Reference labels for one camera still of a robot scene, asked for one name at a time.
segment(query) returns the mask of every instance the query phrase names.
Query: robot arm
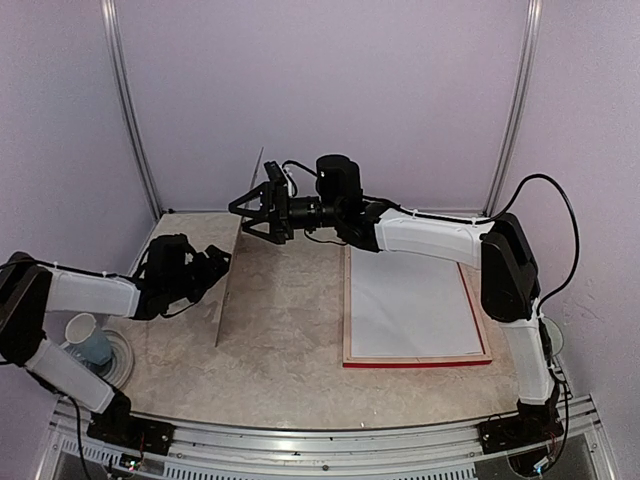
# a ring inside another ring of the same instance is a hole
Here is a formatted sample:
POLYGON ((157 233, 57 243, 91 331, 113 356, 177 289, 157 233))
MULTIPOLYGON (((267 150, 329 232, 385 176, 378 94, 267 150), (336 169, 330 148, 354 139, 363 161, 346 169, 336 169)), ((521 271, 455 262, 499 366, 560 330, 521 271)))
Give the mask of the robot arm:
POLYGON ((549 373, 551 348, 539 312, 538 266, 518 219, 460 219, 410 212, 388 200, 367 197, 357 164, 342 155, 317 161, 319 196, 291 197, 289 175, 265 164, 269 180, 229 205, 246 217, 243 231, 276 244, 294 230, 332 227, 352 247, 429 255, 481 269, 481 304, 500 323, 514 359, 519 415, 480 426, 485 452, 516 448, 562 434, 559 388, 549 373), (260 209, 246 205, 260 200, 260 209), (255 228, 267 224, 268 231, 255 228))
POLYGON ((137 448, 144 434, 148 451, 166 454, 172 427, 132 417, 131 402, 122 392, 46 337, 44 315, 79 311, 151 320, 177 300, 198 302, 228 272, 230 258, 213 245, 196 252, 185 235, 166 235, 152 240, 144 263, 130 278, 43 266, 16 252, 0 272, 0 355, 91 410, 89 436, 137 448))

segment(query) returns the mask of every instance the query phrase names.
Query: lavender wall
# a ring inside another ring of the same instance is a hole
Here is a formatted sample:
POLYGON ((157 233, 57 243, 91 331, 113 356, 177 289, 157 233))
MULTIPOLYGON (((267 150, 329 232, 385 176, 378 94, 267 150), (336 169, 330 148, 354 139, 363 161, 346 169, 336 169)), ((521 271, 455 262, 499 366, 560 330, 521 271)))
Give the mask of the lavender wall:
MULTIPOLYGON (((522 127, 503 202, 524 175, 556 177, 573 201, 584 253, 547 314, 564 326, 563 353, 578 393, 592 393, 622 478, 640 460, 640 3, 545 2, 522 127)), ((541 267, 559 284, 573 255, 563 204, 526 188, 515 210, 541 267)))
MULTIPOLYGON (((17 249, 126 271, 147 209, 97 1, 0 3, 0 263, 17 249)), ((48 319, 60 339, 64 323, 48 319)), ((0 479, 33 478, 54 397, 0 367, 0 479)))
POLYGON ((262 146, 308 164, 345 153, 370 194, 408 205, 483 207, 527 2, 117 3, 165 207, 226 208, 262 146))

